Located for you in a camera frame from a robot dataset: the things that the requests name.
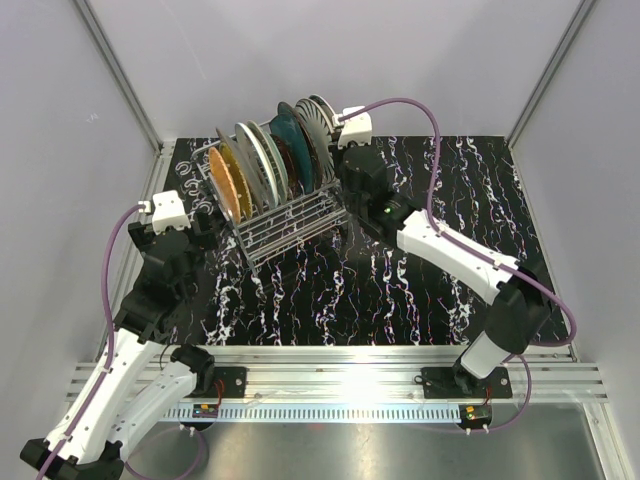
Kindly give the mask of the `yellow green woven plate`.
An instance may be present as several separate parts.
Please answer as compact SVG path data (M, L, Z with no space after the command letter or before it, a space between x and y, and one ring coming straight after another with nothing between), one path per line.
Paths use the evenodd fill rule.
M227 143L222 142L219 145L219 151L233 179L240 203L241 215L245 220L250 220L253 215L252 196L240 164L238 163L233 150Z

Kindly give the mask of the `orange woven plate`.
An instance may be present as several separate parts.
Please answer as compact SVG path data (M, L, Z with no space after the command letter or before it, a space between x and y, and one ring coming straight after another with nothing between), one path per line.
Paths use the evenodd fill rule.
M240 203L233 178L225 160L216 147L209 148L208 159L210 172L220 194L224 209L230 214L235 223L239 223L241 220Z

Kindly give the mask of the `grey reindeer plate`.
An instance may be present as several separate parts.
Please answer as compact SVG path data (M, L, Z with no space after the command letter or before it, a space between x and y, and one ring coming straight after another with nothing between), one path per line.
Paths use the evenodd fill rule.
M255 170L254 164L245 152L245 149L235 139L232 139L229 135L223 133L220 128L216 128L216 133L220 142L226 144L232 151L236 163L244 175L247 187L250 190L253 205L257 212L262 214L264 212L265 190L260 181L260 177Z

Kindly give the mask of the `red floral plate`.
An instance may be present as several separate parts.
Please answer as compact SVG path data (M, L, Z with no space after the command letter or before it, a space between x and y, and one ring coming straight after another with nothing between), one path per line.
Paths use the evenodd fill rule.
M291 197L296 198L299 195L299 184L295 162L291 150L277 135L271 134L271 138L274 141L285 165L288 176L288 188L290 190Z

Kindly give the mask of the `white blue striped plate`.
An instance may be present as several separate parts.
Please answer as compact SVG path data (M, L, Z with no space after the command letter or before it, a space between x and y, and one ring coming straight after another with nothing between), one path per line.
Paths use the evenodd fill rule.
M335 179L335 175L333 159L328 150L331 140L331 128L326 115L320 105L310 98L298 100L295 109L302 117L313 138L318 158L323 168L324 181L330 183Z

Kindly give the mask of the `white bottom plate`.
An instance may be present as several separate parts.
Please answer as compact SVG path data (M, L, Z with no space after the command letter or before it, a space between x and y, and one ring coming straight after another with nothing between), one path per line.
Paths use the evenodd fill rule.
M240 146L244 149L249 160L252 162L252 166L256 170L261 185L263 201L270 209L274 209L278 206L279 194L275 174L266 151L247 124L241 122L236 123L235 134Z

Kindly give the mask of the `white green rimmed plate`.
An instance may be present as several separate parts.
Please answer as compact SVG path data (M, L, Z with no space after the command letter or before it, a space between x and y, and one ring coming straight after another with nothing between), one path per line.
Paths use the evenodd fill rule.
M308 99L312 103L311 109L316 122L322 127L328 138L331 138L335 131L332 123L334 110L328 102L319 95L311 94Z

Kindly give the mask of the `teal square plate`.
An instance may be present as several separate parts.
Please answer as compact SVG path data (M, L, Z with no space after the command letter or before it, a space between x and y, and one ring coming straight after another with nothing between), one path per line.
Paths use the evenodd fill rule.
M291 113L280 112L270 122L271 133L279 137L290 149L298 179L305 194L314 189L314 178L311 158L302 130Z

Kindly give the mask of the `dark bottom plate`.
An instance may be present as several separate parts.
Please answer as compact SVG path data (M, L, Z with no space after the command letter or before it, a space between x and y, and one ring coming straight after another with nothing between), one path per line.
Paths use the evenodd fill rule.
M318 158L318 153L316 151L316 146L314 144L313 138L311 137L311 134L309 133L309 130L307 129L306 125L304 124L304 121L302 119L302 117L300 116L300 114L297 112L297 110L295 109L295 107L293 107L292 105L290 105L289 103L285 102L285 101L280 101L277 104L277 114L278 113L291 113L294 118L297 120L303 136L305 138L305 141L307 143L307 148L309 151L309 155L311 158L311 163L312 163L312 168L313 168L313 178L314 178L314 190L317 190L322 184L323 184L323 169L322 169L322 165L320 163L320 160Z

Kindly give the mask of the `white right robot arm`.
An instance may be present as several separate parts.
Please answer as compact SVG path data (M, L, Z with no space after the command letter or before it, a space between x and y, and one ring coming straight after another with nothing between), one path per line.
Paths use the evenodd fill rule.
M486 304L482 331L451 367L445 381L464 397L480 396L489 376L523 353L553 307L540 263L518 260L430 221L419 205L395 192L375 147L332 146L342 202L372 239L428 261L473 290Z

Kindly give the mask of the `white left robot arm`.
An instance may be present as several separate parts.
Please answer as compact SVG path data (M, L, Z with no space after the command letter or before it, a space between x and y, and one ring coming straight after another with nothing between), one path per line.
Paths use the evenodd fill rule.
M27 441L20 453L40 479L119 478L133 448L171 406L218 386L214 356L183 344L151 385L126 400L173 328L190 316L198 273L220 229L198 212L160 228L133 222L128 232L142 267L118 313L105 314L106 349L58 425L46 437Z

